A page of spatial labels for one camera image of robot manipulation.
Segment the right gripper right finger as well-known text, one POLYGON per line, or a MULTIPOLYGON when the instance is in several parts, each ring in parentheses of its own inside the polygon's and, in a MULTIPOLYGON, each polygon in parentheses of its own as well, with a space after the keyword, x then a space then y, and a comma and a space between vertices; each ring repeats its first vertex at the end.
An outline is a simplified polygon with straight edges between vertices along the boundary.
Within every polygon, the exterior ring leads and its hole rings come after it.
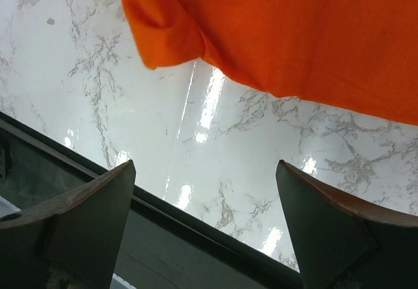
POLYGON ((280 201, 305 288, 416 288, 417 217, 339 190, 281 160, 280 201))

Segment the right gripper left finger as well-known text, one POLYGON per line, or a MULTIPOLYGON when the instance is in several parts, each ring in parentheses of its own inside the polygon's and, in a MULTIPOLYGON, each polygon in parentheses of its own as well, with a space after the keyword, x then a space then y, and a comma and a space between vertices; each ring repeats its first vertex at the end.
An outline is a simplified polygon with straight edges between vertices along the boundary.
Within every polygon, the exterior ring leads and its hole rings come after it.
POLYGON ((109 288, 135 186, 129 160, 1 217, 2 288, 109 288))

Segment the orange t-shirt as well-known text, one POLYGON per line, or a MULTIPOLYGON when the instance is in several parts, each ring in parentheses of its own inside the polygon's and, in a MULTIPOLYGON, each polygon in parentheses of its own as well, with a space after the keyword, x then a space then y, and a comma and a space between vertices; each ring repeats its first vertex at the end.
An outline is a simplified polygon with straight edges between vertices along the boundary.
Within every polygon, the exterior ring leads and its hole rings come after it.
POLYGON ((146 67, 417 123, 417 0, 122 0, 146 67))

